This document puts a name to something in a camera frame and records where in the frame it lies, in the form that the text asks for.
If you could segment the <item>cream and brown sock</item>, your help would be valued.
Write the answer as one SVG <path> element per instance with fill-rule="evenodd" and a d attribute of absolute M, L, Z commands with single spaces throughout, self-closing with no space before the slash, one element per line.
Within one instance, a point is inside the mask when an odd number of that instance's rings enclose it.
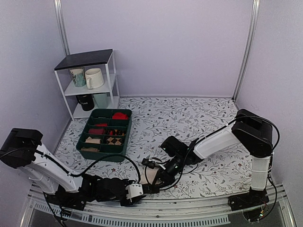
<path fill-rule="evenodd" d="M 158 171 L 157 168 L 151 169 L 147 166 L 140 168 L 139 169 L 140 181 L 138 183 L 140 184 L 152 183 L 156 176 L 157 171 Z"/>

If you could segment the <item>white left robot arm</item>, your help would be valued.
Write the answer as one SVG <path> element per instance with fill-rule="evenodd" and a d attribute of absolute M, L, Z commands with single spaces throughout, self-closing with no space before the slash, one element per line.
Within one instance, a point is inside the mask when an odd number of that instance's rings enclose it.
<path fill-rule="evenodd" d="M 27 174 L 46 194 L 47 202 L 75 210 L 84 210 L 92 201 L 131 206 L 152 192 L 139 181 L 72 170 L 46 148 L 42 137 L 38 130 L 13 128 L 0 149 L 0 159 Z"/>

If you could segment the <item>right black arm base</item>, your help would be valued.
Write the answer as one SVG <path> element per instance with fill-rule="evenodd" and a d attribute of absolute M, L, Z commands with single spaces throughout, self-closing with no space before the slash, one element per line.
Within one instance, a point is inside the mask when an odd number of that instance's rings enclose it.
<path fill-rule="evenodd" d="M 249 192 L 228 197 L 228 205 L 232 211 L 252 208 L 259 205 L 265 205 L 269 202 L 266 188 L 261 191 L 253 190 L 250 187 Z"/>

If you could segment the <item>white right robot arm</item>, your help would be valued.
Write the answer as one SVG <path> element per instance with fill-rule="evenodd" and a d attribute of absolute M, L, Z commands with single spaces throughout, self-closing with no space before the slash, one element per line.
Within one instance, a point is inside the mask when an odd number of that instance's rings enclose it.
<path fill-rule="evenodd" d="M 272 142 L 274 129 L 276 126 L 271 121 L 241 109 L 231 122 L 189 145 L 170 136 L 160 147 L 172 159 L 157 171 L 151 185 L 157 191 L 166 190 L 174 184 L 175 176 L 183 172 L 184 166 L 197 164 L 220 150 L 242 144 L 252 156 L 252 190 L 245 195 L 245 202 L 255 206 L 263 199 L 262 191 L 267 185 L 270 160 L 276 147 Z"/>

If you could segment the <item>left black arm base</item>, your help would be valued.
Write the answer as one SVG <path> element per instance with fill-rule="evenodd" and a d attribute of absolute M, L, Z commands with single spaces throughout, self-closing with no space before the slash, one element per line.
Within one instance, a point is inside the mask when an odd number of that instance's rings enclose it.
<path fill-rule="evenodd" d="M 74 210 L 84 210 L 87 202 L 79 192 L 67 192 L 60 185 L 55 194 L 46 193 L 46 197 L 49 203 Z"/>

